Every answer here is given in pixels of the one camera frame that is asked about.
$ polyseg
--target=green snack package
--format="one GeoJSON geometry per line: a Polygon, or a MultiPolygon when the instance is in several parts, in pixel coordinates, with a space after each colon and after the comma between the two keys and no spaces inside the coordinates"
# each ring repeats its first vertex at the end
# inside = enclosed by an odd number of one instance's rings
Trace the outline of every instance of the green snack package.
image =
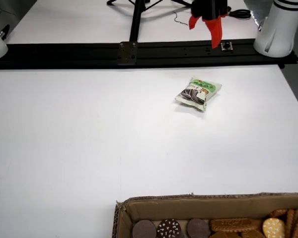
{"type": "Polygon", "coordinates": [[[206,111],[207,101],[222,88],[221,84],[192,78],[190,84],[175,100],[206,111]]]}

